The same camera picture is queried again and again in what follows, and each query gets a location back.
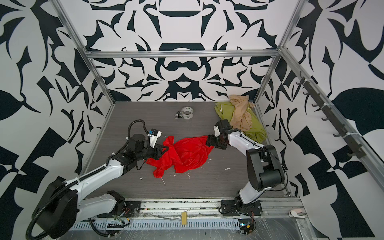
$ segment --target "folded green fabric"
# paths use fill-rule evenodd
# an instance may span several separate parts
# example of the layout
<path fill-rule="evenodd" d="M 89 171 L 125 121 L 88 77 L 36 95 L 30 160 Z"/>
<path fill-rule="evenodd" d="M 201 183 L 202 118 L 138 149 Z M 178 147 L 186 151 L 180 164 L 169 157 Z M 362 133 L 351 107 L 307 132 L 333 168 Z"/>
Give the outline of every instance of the folded green fabric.
<path fill-rule="evenodd" d="M 215 104 L 215 111 L 221 120 L 227 119 L 228 122 L 231 122 L 234 110 L 235 107 L 231 102 L 221 102 Z M 262 143 L 266 139 L 265 129 L 251 109 L 247 109 L 247 112 L 249 112 L 252 116 L 252 128 L 245 132 L 245 135 L 258 143 Z"/>

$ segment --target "wood grain surface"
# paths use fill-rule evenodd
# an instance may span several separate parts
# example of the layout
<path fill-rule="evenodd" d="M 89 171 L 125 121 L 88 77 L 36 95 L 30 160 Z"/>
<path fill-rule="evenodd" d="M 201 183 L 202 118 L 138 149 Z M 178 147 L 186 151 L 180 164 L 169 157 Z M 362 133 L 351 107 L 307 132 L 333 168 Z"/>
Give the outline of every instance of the wood grain surface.
<path fill-rule="evenodd" d="M 125 143 L 127 127 L 136 119 L 143 119 L 148 130 L 154 128 L 162 131 L 158 143 L 162 143 L 167 136 L 174 136 L 176 142 L 186 137 L 213 134 L 213 126 L 220 120 L 214 105 L 213 102 L 117 102 L 88 172 L 104 164 L 106 158 Z M 193 118 L 175 119 L 176 112 L 184 106 L 194 109 Z M 144 134 L 140 122 L 131 129 L 131 135 L 135 133 Z M 234 197 L 248 182 L 246 158 L 234 147 L 213 149 L 201 168 L 186 173 L 175 173 L 171 167 L 161 179 L 153 176 L 155 169 L 148 164 L 139 171 L 132 169 L 95 190 L 88 198 L 109 190 L 115 190 L 125 198 L 225 198 Z M 282 191 L 263 195 L 281 196 L 284 196 Z"/>

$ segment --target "red cloth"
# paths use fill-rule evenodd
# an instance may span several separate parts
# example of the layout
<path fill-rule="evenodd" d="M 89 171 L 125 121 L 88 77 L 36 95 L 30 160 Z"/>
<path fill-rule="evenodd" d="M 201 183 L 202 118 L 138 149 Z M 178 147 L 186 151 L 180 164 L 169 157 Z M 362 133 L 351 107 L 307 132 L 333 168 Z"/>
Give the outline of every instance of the red cloth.
<path fill-rule="evenodd" d="M 187 137 L 175 144 L 173 144 L 173 141 L 174 137 L 169 136 L 163 142 L 163 145 L 169 147 L 169 150 L 159 160 L 148 159 L 147 163 L 156 167 L 153 176 L 162 177 L 164 171 L 172 165 L 175 166 L 177 173 L 201 167 L 207 161 L 208 155 L 213 149 L 213 147 L 207 147 L 205 144 L 207 136 Z"/>

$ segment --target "black and white wallpaper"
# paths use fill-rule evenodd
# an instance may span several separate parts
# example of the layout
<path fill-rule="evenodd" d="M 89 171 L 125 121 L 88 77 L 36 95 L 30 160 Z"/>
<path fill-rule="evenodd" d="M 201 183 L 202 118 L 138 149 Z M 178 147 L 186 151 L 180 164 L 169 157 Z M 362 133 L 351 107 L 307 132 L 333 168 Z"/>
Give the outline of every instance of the black and white wallpaper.
<path fill-rule="evenodd" d="M 276 49 L 298 0 L 62 0 L 91 51 Z"/>
<path fill-rule="evenodd" d="M 1 1 L 0 60 L 1 239 L 25 239 L 48 184 L 79 175 L 110 104 L 47 0 Z"/>
<path fill-rule="evenodd" d="M 309 0 L 287 45 L 381 159 L 383 1 Z M 319 239 L 382 239 L 384 193 L 281 60 L 259 102 Z"/>
<path fill-rule="evenodd" d="M 95 65 L 116 101 L 254 99 L 272 57 L 103 58 Z"/>

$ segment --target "beige cloth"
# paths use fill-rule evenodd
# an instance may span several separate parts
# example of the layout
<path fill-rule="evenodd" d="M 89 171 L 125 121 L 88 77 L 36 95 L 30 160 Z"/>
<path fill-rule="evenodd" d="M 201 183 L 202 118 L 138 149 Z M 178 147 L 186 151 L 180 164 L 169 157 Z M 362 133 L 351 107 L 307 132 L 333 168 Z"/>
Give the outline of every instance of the beige cloth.
<path fill-rule="evenodd" d="M 232 105 L 235 106 L 233 111 L 233 116 L 231 119 L 231 126 L 233 128 L 238 128 L 241 131 L 248 131 L 252 128 L 252 117 L 247 108 L 253 108 L 255 105 L 248 102 L 249 96 L 238 96 L 238 95 L 229 95 L 229 100 Z"/>

